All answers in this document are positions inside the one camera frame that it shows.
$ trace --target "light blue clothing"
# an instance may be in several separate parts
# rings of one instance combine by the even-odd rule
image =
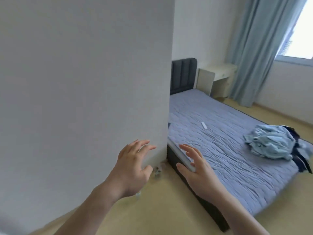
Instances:
[[[226,62],[238,66],[230,97],[250,107],[259,93],[286,32],[306,0],[247,0]]]
[[[244,138],[255,155],[271,159],[292,159],[295,139],[283,126],[257,125],[250,134],[244,135]]]

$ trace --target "wooden floor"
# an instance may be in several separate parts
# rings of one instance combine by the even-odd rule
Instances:
[[[245,108],[228,104],[268,124],[284,124],[313,142],[313,128],[258,106]],[[313,175],[303,173],[256,219],[272,234],[313,234]],[[45,228],[40,235],[53,234],[64,221]],[[160,179],[150,178],[141,197],[120,200],[104,219],[97,234],[223,234],[174,170],[165,165]]]

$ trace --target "hand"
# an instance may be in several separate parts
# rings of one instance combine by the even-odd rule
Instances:
[[[120,151],[115,167],[100,185],[110,191],[114,201],[135,195],[148,182],[153,169],[149,165],[142,170],[141,165],[147,153],[156,148],[147,145],[149,142],[136,140]]]
[[[196,171],[191,172],[181,163],[177,163],[177,169],[199,197],[216,204],[220,197],[229,194],[198,149],[187,144],[180,144],[179,147],[194,160],[190,164],[195,167]]]

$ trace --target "window sill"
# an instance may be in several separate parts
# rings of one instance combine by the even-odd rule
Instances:
[[[275,61],[313,67],[313,59],[301,59],[277,55]]]

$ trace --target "dark bed frame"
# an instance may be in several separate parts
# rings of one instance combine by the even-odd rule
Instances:
[[[193,89],[194,82],[196,79],[196,71],[197,71],[197,60],[195,58],[172,61],[170,95]],[[221,212],[214,205],[197,196],[188,185],[186,179],[182,176],[182,174],[179,173],[176,167],[176,163],[179,162],[183,164],[183,162],[178,158],[178,156],[169,146],[167,146],[167,160],[169,164],[172,166],[172,168],[176,171],[176,173],[180,176],[182,181],[194,194],[194,196],[197,198],[200,204],[213,218],[219,229],[222,232],[226,232],[227,230],[229,230],[229,225],[226,222],[223,215],[221,214]]]

